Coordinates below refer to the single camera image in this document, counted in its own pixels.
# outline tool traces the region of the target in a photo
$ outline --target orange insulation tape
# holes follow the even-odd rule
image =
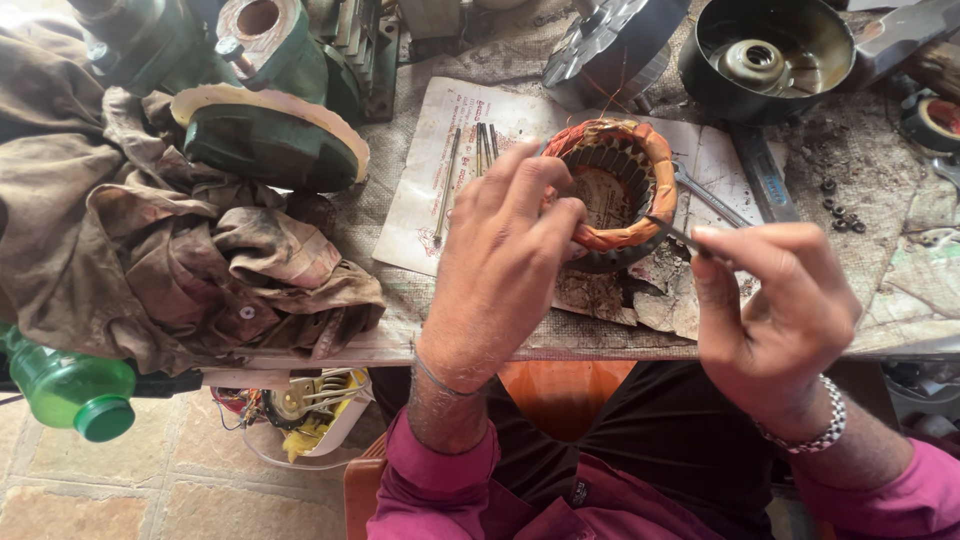
[[[617,120],[621,129],[626,130],[630,124],[629,120]],[[583,139],[584,129],[588,129],[592,124],[603,123],[609,125],[611,119],[589,120],[579,126],[567,128],[547,142],[543,150],[543,156],[561,157],[567,152],[573,150],[580,140]],[[636,124],[630,132],[636,144],[643,149],[643,153],[649,158],[654,171],[654,178],[657,185],[654,189],[654,200],[650,205],[648,214],[653,214],[667,223],[673,221],[673,213],[677,209],[677,188],[674,181],[674,170],[670,152],[670,145],[666,139],[654,131],[650,124]],[[543,204],[548,205],[556,200],[557,191],[553,187],[547,187],[544,193]],[[636,246],[649,240],[654,234],[660,231],[660,227],[655,225],[646,217],[640,219],[630,227],[625,229],[606,229],[597,230],[581,223],[573,231],[573,240],[584,247],[600,252],[611,249]]]

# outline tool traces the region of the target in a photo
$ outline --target green bottle cap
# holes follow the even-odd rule
[[[73,427],[84,439],[102,443],[129,430],[135,417],[127,398],[100,396],[80,407],[73,419]]]

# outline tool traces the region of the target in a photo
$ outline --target black trousers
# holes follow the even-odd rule
[[[370,375],[373,395],[393,421],[410,395],[410,369],[372,368]],[[775,449],[698,362],[637,362],[572,443],[538,430],[500,379],[487,391],[502,453],[493,479],[533,507],[570,496],[585,452],[649,483],[725,538],[773,538],[765,507]]]

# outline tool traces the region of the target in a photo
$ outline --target shirt sleeve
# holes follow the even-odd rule
[[[834,489],[794,470],[807,509],[842,529],[840,538],[960,538],[960,461],[926,443],[910,443],[913,460],[903,474],[868,491]]]
[[[367,522],[371,540],[483,538],[480,513],[500,459],[493,423],[472,450],[438,454],[414,436],[404,407],[387,430],[386,446],[376,513]]]

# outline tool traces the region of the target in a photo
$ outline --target brown rag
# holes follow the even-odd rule
[[[104,92],[84,62],[70,26],[0,29],[0,318],[171,375],[376,326],[375,278],[266,185],[188,161],[170,96]]]

